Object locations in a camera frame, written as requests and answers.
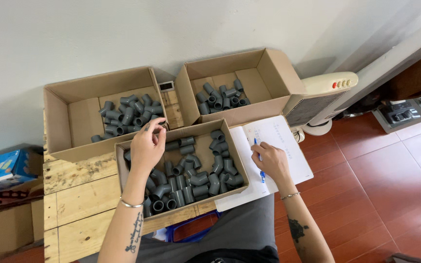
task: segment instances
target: hand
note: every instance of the hand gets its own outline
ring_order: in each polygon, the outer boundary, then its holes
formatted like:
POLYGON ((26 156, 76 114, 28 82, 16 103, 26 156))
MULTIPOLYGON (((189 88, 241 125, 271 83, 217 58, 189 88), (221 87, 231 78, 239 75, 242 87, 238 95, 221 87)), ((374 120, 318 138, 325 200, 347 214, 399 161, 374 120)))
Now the hand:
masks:
POLYGON ((256 166, 269 175, 277 185, 292 181, 287 155, 282 149, 276 148, 266 142, 261 142, 260 145, 251 146, 251 150, 254 151, 251 158, 256 166), (261 155, 262 161, 259 160, 258 154, 261 155))
POLYGON ((131 141, 131 171, 135 175, 145 174, 144 180, 150 171, 160 161, 165 151, 166 130, 160 126, 165 118, 156 118, 146 123, 131 141))

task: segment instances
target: notebook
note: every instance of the notebook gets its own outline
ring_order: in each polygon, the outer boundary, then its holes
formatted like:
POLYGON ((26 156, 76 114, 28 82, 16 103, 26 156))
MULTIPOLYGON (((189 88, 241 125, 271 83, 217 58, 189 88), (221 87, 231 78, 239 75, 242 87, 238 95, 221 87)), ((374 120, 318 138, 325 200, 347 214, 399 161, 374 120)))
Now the notebook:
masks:
POLYGON ((231 128, 230 133, 250 183, 243 192, 216 200, 217 211, 222 212, 278 191, 276 183, 270 175, 266 175, 265 183, 261 182, 260 170, 251 159, 253 154, 251 146, 254 144, 254 138, 258 144, 265 141, 285 151, 290 175, 295 184, 313 178, 313 172, 283 116, 279 115, 231 128))

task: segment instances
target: blue plastic stool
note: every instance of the blue plastic stool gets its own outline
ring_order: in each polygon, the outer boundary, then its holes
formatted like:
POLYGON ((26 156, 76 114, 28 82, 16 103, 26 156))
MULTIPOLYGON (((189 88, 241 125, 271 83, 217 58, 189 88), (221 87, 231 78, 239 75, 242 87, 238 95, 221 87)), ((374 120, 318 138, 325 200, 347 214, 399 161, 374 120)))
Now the blue plastic stool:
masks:
POLYGON ((195 218, 191 218, 191 219, 188 219, 186 221, 180 222, 178 224, 167 226, 166 227, 166 229, 167 229, 167 238, 166 238, 165 241, 166 242, 172 242, 172 243, 185 243, 185 242, 198 242, 198 241, 200 241, 207 234, 207 232, 209 232, 209 230, 211 230, 212 226, 209 227, 209 228, 207 228, 207 229, 205 229, 205 230, 202 230, 201 232, 196 233, 196 234, 194 234, 192 236, 188 236, 188 237, 186 237, 186 238, 184 238, 184 239, 182 239, 180 241, 173 242, 175 230, 177 230, 181 226, 184 226, 186 224, 191 223, 194 220, 203 218, 203 217, 208 216, 208 215, 211 215, 211 214, 215 214, 217 216, 217 218, 220 218, 220 216, 222 215, 222 212, 218 212, 217 210, 213 210, 213 211, 207 212, 205 214, 196 216, 195 218))

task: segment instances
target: wrist tattoo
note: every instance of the wrist tattoo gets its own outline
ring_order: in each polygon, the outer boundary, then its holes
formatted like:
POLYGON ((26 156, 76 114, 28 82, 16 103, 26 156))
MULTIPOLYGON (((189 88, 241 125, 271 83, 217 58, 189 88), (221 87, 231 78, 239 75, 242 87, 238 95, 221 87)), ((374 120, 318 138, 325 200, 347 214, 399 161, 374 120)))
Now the wrist tattoo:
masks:
POLYGON ((133 244, 137 244, 141 241, 141 227, 142 227, 142 222, 144 221, 143 219, 143 215, 142 212, 137 213, 137 218, 136 218, 136 222, 134 222, 134 232, 131 233, 131 243, 129 244, 129 246, 126 247, 125 251, 131 251, 131 253, 136 253, 136 245, 133 244))
POLYGON ((303 233, 303 230, 309 229, 307 225, 301 226, 301 224, 298 223, 297 220, 290 219, 290 218, 289 218, 289 227, 290 227, 290 233, 292 234, 292 238, 296 243, 298 243, 298 239, 300 237, 305 236, 305 233, 303 233))

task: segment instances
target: blue pen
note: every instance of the blue pen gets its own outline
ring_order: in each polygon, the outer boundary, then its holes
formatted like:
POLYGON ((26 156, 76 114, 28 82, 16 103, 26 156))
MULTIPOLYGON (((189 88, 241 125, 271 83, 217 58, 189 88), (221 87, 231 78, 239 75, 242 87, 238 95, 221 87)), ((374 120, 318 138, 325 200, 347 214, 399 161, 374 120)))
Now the blue pen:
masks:
MULTIPOLYGON (((258 144, 258 142, 256 141, 256 138, 254 138, 254 145, 258 144)), ((259 160, 262 160, 261 155, 258 153, 258 158, 259 160)), ((261 182, 265 182, 266 181, 266 174, 263 171, 259 172, 259 175, 261 176, 261 182)))

